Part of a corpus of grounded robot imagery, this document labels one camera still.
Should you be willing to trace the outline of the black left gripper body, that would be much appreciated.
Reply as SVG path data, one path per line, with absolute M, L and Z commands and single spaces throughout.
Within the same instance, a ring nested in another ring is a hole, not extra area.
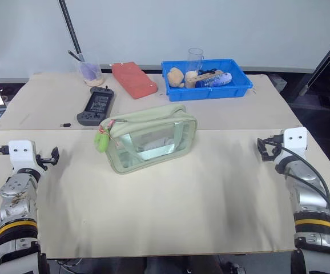
M 40 154 L 37 154 L 35 156 L 35 160 L 37 162 L 37 165 L 39 165 L 43 170 L 47 171 L 48 167 L 46 164 L 51 164 L 51 158 L 42 158 Z

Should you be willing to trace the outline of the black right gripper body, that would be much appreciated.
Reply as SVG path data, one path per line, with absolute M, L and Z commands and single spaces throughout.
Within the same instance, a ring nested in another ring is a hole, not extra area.
M 267 160 L 275 160 L 275 158 L 281 153 L 281 147 L 283 143 L 283 134 L 277 134 L 265 139 L 265 144 L 273 146 L 271 150 L 272 155 L 267 156 Z

